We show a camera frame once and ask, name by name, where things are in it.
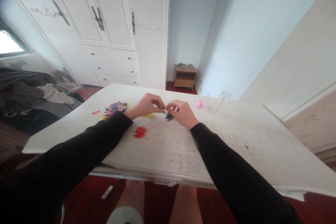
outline leg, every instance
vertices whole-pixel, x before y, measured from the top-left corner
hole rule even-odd
[[[144,221],[145,182],[126,180],[125,189],[114,209],[123,206],[135,208]]]
[[[178,187],[169,221],[169,224],[175,223],[203,223],[197,202],[197,187],[186,185]]]

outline glue stick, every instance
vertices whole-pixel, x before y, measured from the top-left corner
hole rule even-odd
[[[103,196],[100,198],[101,201],[106,200],[107,196],[110,194],[110,192],[113,189],[113,185],[110,185],[110,187],[106,190],[106,192],[103,194]]]

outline clear glass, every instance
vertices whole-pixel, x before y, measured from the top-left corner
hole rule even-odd
[[[218,97],[218,100],[215,104],[215,106],[213,107],[212,111],[218,113],[220,108],[227,103],[227,101],[229,100],[231,96],[231,93],[228,91],[223,91],[222,94]]]

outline white wardrobe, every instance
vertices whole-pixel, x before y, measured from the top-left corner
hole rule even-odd
[[[80,84],[165,88],[169,0],[17,1]]]

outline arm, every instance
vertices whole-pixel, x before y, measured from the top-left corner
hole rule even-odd
[[[60,143],[16,171],[1,188],[5,202],[1,219],[50,223],[60,211],[64,197],[118,144],[132,120],[163,112],[161,98],[146,94],[125,113],[116,111],[83,133]]]
[[[249,163],[199,123],[188,103],[173,101],[167,107],[171,105],[168,112],[191,131],[214,184],[239,223],[302,223],[296,210]]]

